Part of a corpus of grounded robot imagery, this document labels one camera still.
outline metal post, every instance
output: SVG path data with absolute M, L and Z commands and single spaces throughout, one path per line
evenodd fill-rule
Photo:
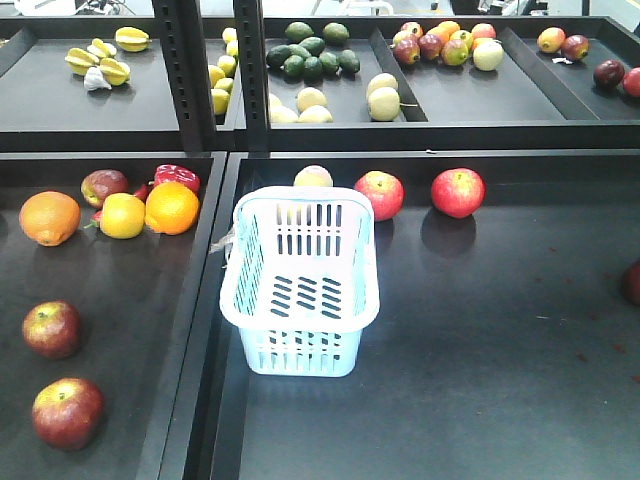
M 268 80 L 261 0 L 233 0 L 240 76 L 247 122 L 247 149 L 269 151 Z
M 215 119 L 198 0 L 152 0 L 169 86 L 187 152 L 214 149 Z

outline light blue basket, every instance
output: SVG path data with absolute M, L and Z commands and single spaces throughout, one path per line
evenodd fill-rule
M 220 309 L 262 374 L 340 377 L 380 306 L 371 203 L 340 187 L 265 187 L 235 207 Z

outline avocado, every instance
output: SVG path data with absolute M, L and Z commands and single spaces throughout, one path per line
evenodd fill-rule
M 347 73 L 358 73 L 360 71 L 360 59 L 353 50 L 343 50 L 338 55 L 340 67 Z
M 331 22 L 322 29 L 322 36 L 329 45 L 344 45 L 349 40 L 349 30 L 341 23 Z
M 289 45 L 289 50 L 291 50 L 291 55 L 298 55 L 299 57 L 302 57 L 303 60 L 306 60 L 311 56 L 309 50 L 301 47 L 297 43 L 292 43 L 291 45 Z
M 313 29 L 304 22 L 292 22 L 284 30 L 285 36 L 294 43 L 299 43 L 313 35 Z
M 322 63 L 322 71 L 325 75 L 335 75 L 340 68 L 338 57 L 331 52 L 322 52 L 318 57 Z
M 324 40 L 320 37 L 307 37 L 302 40 L 298 45 L 306 48 L 311 55 L 317 57 L 322 53 L 325 47 Z
M 308 82 L 314 82 L 322 77 L 322 62 L 318 57 L 309 57 L 304 61 L 302 77 Z
M 284 61 L 291 56 L 289 45 L 278 45 L 267 52 L 267 65 L 272 68 L 280 68 Z
M 284 74 L 289 78 L 298 78 L 304 71 L 304 59 L 300 55 L 291 55 L 282 64 Z

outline black tray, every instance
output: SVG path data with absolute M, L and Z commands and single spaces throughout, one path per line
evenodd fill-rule
M 231 154 L 214 235 L 241 195 L 312 163 L 347 187 L 388 171 L 407 196 L 375 227 L 381 308 L 348 376 L 250 372 L 217 314 L 209 478 L 635 479 L 640 323 L 618 284 L 640 254 L 639 153 Z M 463 220 L 430 202 L 454 166 L 487 181 Z
M 197 318 L 196 299 L 225 161 L 224 153 L 0 157 L 3 477 L 175 480 L 195 468 L 189 449 L 197 444 L 200 385 L 191 375 L 200 379 L 206 368 L 201 350 L 211 330 L 209 315 Z M 182 235 L 145 230 L 115 240 L 80 228 L 58 247 L 41 247 L 20 229 L 20 207 L 32 194 L 57 189 L 73 196 L 82 226 L 94 212 L 80 194 L 84 175 L 117 168 L 133 189 L 152 179 L 161 163 L 184 165 L 202 180 L 198 224 Z M 33 306 L 57 298 L 76 305 L 86 332 L 77 354 L 52 361 L 24 344 L 21 324 Z M 41 442 L 30 417 L 40 389 L 65 376 L 95 381 L 106 399 L 96 438 L 73 453 Z
M 220 18 L 214 23 L 222 31 L 232 22 Z M 7 32 L 16 31 L 0 49 L 0 101 L 12 112 L 0 122 L 3 151 L 184 149 L 155 19 L 17 17 L 0 23 Z M 125 25 L 152 38 L 143 52 L 117 47 L 116 58 L 129 64 L 131 80 L 111 91 L 85 91 L 83 78 L 64 61 L 66 52 L 86 48 L 94 37 L 115 45 L 114 33 Z M 210 58 L 213 63 L 220 45 L 221 39 L 206 45 L 208 57 L 216 55 Z M 216 117 L 215 149 L 233 145 L 238 93 L 227 114 Z
M 267 145 L 270 151 L 331 150 L 449 150 L 449 149 L 536 149 L 536 148 L 637 148 L 640 136 L 640 106 L 618 92 L 606 98 L 594 92 L 591 74 L 585 70 L 604 56 L 617 56 L 628 66 L 640 62 L 640 41 L 613 20 L 604 17 L 456 17 L 462 28 L 471 29 L 475 23 L 490 22 L 505 46 L 505 60 L 496 72 L 480 72 L 471 63 L 461 68 L 448 68 L 421 62 L 399 69 L 397 63 L 391 73 L 399 73 L 401 87 L 406 86 L 423 111 L 426 121 L 400 117 L 396 122 L 371 122 L 366 115 L 364 90 L 375 73 L 389 71 L 393 61 L 388 48 L 380 49 L 378 36 L 390 39 L 406 19 L 394 17 L 346 17 L 340 21 L 351 33 L 354 45 L 362 45 L 363 67 L 359 89 L 342 80 L 322 81 L 327 88 L 330 105 L 337 108 L 332 124 L 275 124 L 268 128 Z M 335 18 L 264 18 L 266 48 L 281 43 L 282 32 L 294 20 L 303 20 L 319 32 Z M 424 29 L 437 25 L 443 18 L 414 18 Z M 591 57 L 583 65 L 564 69 L 561 74 L 549 67 L 550 59 L 531 48 L 538 34 L 547 26 L 557 25 L 567 32 L 582 32 L 592 40 Z M 375 59 L 368 55 L 369 48 Z M 291 105 L 293 91 L 303 82 L 291 84 L 274 75 L 266 66 L 255 69 L 253 84 L 283 93 L 285 103 Z M 245 99 L 245 110 L 254 113 L 259 95 Z

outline red pepper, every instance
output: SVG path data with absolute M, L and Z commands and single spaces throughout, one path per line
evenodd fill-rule
M 153 185 L 160 185 L 165 182 L 180 182 L 189 188 L 193 193 L 198 193 L 200 189 L 200 179 L 191 170 L 179 165 L 165 164 L 156 169 L 153 178 Z
M 102 219 L 102 210 L 98 210 L 91 216 L 91 221 L 84 228 L 99 227 Z
M 138 190 L 133 192 L 134 197 L 138 197 L 143 202 L 147 199 L 149 195 L 149 186 L 146 183 L 143 183 Z

